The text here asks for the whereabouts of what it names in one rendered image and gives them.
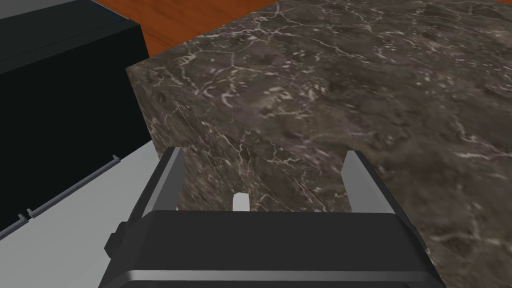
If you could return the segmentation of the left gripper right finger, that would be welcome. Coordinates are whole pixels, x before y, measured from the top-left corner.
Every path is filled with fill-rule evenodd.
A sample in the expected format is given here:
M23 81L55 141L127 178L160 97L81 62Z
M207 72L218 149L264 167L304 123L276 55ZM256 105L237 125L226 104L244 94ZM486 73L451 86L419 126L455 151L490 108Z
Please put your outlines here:
M361 151L346 153L340 172L353 213L405 213Z

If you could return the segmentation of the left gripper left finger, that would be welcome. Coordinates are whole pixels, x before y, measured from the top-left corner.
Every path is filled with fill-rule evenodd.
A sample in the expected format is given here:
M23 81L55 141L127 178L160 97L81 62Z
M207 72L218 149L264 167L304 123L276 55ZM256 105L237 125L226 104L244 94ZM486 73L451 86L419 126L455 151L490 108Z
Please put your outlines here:
M159 159L127 222L135 223L153 211L176 210L183 183L183 150L180 147L168 147Z

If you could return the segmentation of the white cupboard front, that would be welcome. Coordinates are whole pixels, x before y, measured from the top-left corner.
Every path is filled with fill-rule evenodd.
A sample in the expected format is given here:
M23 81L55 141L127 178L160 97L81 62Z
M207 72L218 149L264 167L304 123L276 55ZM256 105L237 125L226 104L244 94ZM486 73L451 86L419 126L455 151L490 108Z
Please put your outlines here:
M148 142L0 240L0 288L98 288L104 247L158 164Z

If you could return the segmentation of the black appliance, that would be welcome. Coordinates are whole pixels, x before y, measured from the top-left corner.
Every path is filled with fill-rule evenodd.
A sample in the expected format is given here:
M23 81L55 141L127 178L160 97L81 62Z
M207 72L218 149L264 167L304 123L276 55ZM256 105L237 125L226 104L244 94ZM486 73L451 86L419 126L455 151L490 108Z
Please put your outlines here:
M93 0L0 19L0 231L151 139L140 24Z

